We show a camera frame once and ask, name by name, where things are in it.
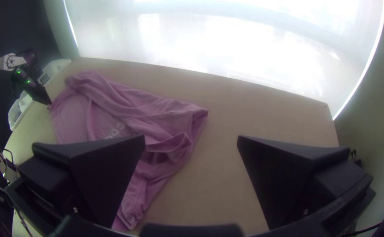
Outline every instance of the wooden surface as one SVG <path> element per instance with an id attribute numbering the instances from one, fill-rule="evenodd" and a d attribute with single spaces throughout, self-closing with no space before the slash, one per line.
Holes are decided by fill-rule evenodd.
<path id="1" fill-rule="evenodd" d="M 209 110 L 208 121 L 186 165 L 168 181 L 146 212 L 145 222 L 170 225 L 237 223 L 246 235 L 268 230 L 236 148 L 238 135 L 334 147 L 337 136 L 325 103 L 244 81 L 176 68 L 80 58 L 48 86 L 52 98 L 64 78 L 96 70 L 107 78 Z M 33 142 L 56 143 L 46 106 L 35 103 L 6 148 L 16 164 L 32 156 Z"/>

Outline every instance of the white plastic part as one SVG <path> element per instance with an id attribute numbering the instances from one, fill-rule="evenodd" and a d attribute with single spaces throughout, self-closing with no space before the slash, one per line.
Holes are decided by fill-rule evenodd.
<path id="1" fill-rule="evenodd" d="M 58 59 L 50 62 L 43 68 L 43 74 L 37 79 L 38 83 L 47 88 L 48 83 L 53 80 L 61 70 L 70 64 L 70 59 Z M 34 103 L 33 99 L 24 91 L 9 110 L 8 121 L 11 131 L 14 131 L 25 113 Z"/>

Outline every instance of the black cable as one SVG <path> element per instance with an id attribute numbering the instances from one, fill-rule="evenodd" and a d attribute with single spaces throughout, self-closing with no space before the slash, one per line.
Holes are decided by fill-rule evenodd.
<path id="1" fill-rule="evenodd" d="M 366 231 L 373 230 L 373 229 L 379 227 L 380 225 L 381 225 L 381 223 L 376 224 L 376 225 L 374 225 L 374 226 L 371 226 L 371 227 L 369 227 L 369 228 L 366 228 L 366 229 L 364 229 L 364 230 L 360 230 L 360 231 L 356 231 L 356 232 L 352 232 L 352 233 L 344 234 L 344 235 L 342 235 L 341 237 L 356 236 L 356 235 L 358 235 L 358 234 L 360 234 L 360 233 L 364 233 L 364 232 L 366 232 Z"/>
<path id="2" fill-rule="evenodd" d="M 355 154 L 355 161 L 356 161 L 356 150 L 353 150 L 353 154 Z"/>
<path id="3" fill-rule="evenodd" d="M 353 151 L 350 152 L 351 158 L 350 161 L 353 162 Z"/>
<path id="4" fill-rule="evenodd" d="M 10 154 L 11 154 L 11 159 L 12 159 L 12 164 L 15 164 L 14 162 L 13 162 L 13 154 L 12 154 L 12 152 L 10 151 L 10 150 L 8 150 L 8 149 L 3 149 L 4 151 L 7 151 L 7 152 L 9 152 Z"/>
<path id="5" fill-rule="evenodd" d="M 29 237 L 33 237 L 33 235 L 29 231 L 28 226 L 26 226 L 26 223 L 25 223 L 24 219 L 22 218 L 21 214 L 19 213 L 19 211 L 16 208 L 15 208 L 15 211 L 18 214 L 19 218 L 21 219 L 21 224 L 22 224 L 22 226 L 24 226 L 26 232 L 28 232 Z"/>

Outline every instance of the pink t-shirt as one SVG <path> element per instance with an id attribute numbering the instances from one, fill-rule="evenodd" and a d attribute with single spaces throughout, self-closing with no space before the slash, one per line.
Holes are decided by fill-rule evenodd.
<path id="1" fill-rule="evenodd" d="M 208 110 L 162 98 L 84 71 L 49 106 L 61 144 L 143 134 L 145 150 L 112 228 L 132 230 L 155 195 L 190 157 Z"/>

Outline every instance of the wooden table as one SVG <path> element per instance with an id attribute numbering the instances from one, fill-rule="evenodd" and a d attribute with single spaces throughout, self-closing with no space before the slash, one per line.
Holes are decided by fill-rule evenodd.
<path id="1" fill-rule="evenodd" d="M 79 58 L 47 87 L 53 100 L 64 79 L 81 70 L 209 110 L 190 160 L 167 182 L 147 210 L 146 222 L 170 225 L 237 223 L 246 235 L 268 230 L 245 166 L 238 135 L 297 144 L 336 147 L 337 135 L 325 103 L 236 79 L 141 63 Z M 29 159 L 33 142 L 57 143 L 47 107 L 35 103 L 12 133 L 6 148 L 17 165 Z M 19 230 L 14 228 L 17 236 Z"/>

